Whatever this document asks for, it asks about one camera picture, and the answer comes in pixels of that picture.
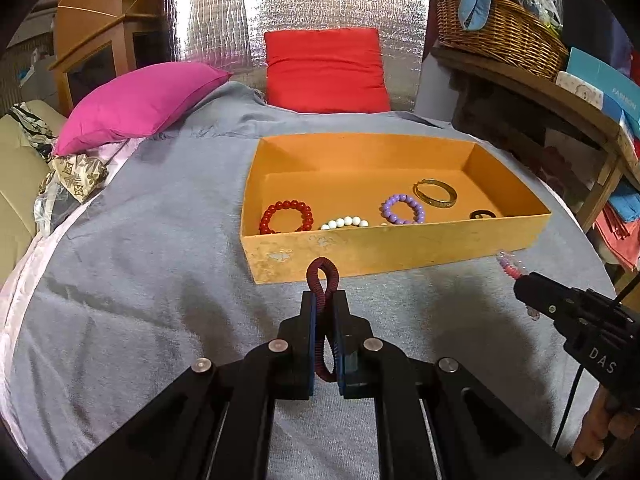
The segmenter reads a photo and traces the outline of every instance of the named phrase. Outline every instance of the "yellow box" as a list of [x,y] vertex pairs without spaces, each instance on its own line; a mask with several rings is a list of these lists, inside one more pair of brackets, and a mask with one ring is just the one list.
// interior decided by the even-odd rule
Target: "yellow box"
[[[425,224],[381,225],[382,203],[392,194],[413,195],[415,182],[434,178],[453,186],[456,204],[424,204]],[[420,190],[438,200],[439,187]],[[280,210],[259,234],[260,218],[277,201],[308,204],[314,229],[296,210]],[[498,218],[470,220],[477,209]],[[412,218],[407,204],[394,205]],[[359,216],[369,227],[319,230],[323,223]],[[299,134],[261,139],[244,190],[241,241],[256,283],[305,279],[309,263],[329,258],[341,276],[413,269],[489,256],[530,246],[551,212],[507,167],[474,142],[398,134]]]

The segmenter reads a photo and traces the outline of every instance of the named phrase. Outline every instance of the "teal box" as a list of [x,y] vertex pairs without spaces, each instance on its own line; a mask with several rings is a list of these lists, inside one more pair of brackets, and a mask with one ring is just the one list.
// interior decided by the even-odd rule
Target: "teal box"
[[572,47],[566,71],[599,88],[632,118],[640,120],[640,87],[616,69]]

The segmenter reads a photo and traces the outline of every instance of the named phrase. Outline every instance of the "pink cloth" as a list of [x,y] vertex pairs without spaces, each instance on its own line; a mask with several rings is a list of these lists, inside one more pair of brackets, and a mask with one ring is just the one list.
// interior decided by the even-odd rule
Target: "pink cloth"
[[231,74],[205,63],[145,66],[99,86],[74,108],[55,155],[73,155],[108,142],[149,137],[226,83]]
[[637,270],[640,258],[640,220],[624,223],[607,203],[596,218],[596,229],[620,265]]
[[[131,139],[119,144],[106,144],[92,153],[92,156],[97,156],[104,162],[111,159],[107,164],[108,174],[105,186],[111,182],[143,140]],[[2,322],[0,325],[2,328],[0,332],[0,416],[4,419],[16,444],[24,453],[27,451],[27,445],[15,418],[8,389],[15,343],[18,340],[27,306],[47,268],[53,251],[66,231],[99,195],[98,193],[92,199],[81,204],[48,237],[43,237],[38,233],[0,290],[0,322]]]

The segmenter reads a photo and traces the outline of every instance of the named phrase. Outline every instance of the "silver reflective foil sheet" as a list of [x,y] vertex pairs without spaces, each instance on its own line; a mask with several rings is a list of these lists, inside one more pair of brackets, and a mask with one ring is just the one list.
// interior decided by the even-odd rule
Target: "silver reflective foil sheet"
[[392,108],[414,107],[429,0],[164,0],[164,10],[171,59],[207,62],[260,90],[265,32],[375,27]]

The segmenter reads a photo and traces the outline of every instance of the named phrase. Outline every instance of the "silver bolt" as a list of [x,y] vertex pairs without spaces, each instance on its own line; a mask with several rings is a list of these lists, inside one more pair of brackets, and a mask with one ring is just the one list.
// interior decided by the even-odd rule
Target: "silver bolt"
[[211,368],[211,361],[209,361],[206,357],[199,357],[191,365],[191,370],[193,370],[197,374],[206,372],[210,368]]
[[377,352],[382,348],[382,341],[380,341],[380,339],[378,339],[377,337],[370,337],[369,339],[365,339],[362,345],[367,350]]
[[289,343],[284,341],[284,339],[274,339],[273,341],[269,341],[269,350],[272,352],[284,352],[287,348],[289,348]]
[[438,366],[443,372],[452,374],[453,372],[458,371],[458,367],[460,365],[458,364],[458,361],[456,361],[453,357],[443,357],[442,359],[440,359],[440,361],[438,361]]

